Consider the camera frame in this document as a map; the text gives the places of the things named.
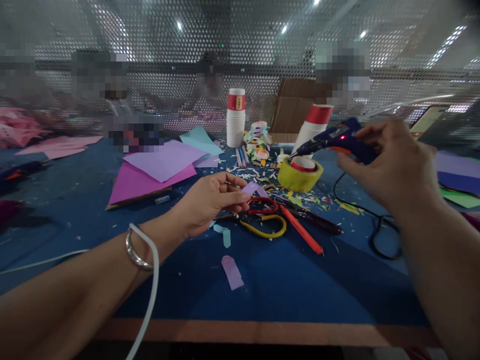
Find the bangle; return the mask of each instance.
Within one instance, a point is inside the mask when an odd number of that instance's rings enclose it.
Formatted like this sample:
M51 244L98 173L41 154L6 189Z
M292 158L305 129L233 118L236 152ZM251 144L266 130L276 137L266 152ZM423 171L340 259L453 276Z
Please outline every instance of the bangle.
M126 244L126 252L128 255L130 255L131 261L140 269L145 270L145 271L152 271L154 267L150 265L149 263L145 262L142 260L142 258L135 252L132 243L130 242L130 235L132 234L132 231L134 229L130 227L128 229L128 232L126 233L126 239L125 239L125 244ZM147 237L138 227L135 227L135 232L143 238L144 236Z

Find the perforated metal mesh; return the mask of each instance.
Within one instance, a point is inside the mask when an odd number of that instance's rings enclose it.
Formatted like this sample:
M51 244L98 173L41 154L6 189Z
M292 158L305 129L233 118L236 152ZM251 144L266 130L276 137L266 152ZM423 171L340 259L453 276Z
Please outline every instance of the perforated metal mesh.
M395 109L414 123L431 104L452 105L455 141L480 141L478 11L456 0L3 0L3 49L34 49L35 78L0 90L4 104L49 114L64 131L101 131L103 99L72 96L79 49L128 55L128 97L165 128L203 124L225 135L226 94L246 89L247 125L271 122L282 77L315 77L317 41L369 41L370 93L334 109L331 124L392 103L453 97ZM199 61L213 54L221 89L195 96ZM468 126L458 114L468 114ZM442 135L445 142L449 137Z

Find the stacked paper cups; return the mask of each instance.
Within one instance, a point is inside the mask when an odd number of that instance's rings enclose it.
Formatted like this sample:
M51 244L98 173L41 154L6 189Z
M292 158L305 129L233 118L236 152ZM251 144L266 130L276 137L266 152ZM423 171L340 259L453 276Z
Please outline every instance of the stacked paper cups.
M226 144L238 148L244 141L245 89L231 88L226 111Z
M312 105L305 122L301 126L300 133L296 138L295 146L291 152L292 154L308 140L327 129L327 124L329 123L333 109L334 107L332 105Z

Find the left hand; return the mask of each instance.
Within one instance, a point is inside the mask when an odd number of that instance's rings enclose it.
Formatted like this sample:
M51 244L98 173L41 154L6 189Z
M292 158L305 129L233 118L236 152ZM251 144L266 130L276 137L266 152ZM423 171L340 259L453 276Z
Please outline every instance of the left hand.
M219 172L202 177L188 190L183 198L169 211L179 226L194 238L209 228L219 212L247 211L250 195L242 192L247 182L229 172Z

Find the wooden table edge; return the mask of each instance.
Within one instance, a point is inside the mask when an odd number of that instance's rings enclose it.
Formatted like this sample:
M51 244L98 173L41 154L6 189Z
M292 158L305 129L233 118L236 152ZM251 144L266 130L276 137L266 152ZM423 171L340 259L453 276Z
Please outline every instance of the wooden table edge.
M133 341L143 319L112 318L97 340ZM421 326L153 319L143 338L151 342L438 347L432 330Z

